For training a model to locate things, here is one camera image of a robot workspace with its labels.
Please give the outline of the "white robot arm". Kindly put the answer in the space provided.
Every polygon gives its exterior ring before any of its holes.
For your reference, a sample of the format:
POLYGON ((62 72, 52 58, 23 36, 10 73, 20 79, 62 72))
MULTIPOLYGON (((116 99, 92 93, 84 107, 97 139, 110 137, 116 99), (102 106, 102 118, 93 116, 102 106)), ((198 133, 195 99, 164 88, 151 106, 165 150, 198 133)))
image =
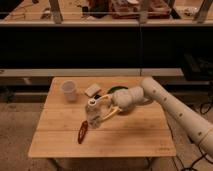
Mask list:
POLYGON ((213 124, 174 97, 152 77, 145 77, 139 86, 120 89, 104 97, 109 98, 114 107, 112 112, 101 118, 102 122, 145 99, 153 99, 180 124, 196 145, 213 157, 213 124))

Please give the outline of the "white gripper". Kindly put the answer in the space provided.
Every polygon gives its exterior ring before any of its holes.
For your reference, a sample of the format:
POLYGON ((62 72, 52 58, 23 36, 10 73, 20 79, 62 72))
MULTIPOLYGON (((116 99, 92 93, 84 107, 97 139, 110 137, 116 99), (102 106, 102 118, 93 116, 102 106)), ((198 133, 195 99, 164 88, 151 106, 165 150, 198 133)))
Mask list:
POLYGON ((112 111, 102 117, 102 122, 109 120, 113 116, 117 115, 121 111, 127 111, 138 103, 141 103, 144 99, 144 90, 140 86, 132 87, 129 89, 120 89, 115 91, 112 95, 106 94, 98 99, 98 102, 106 100, 107 102, 113 102, 115 106, 112 111))

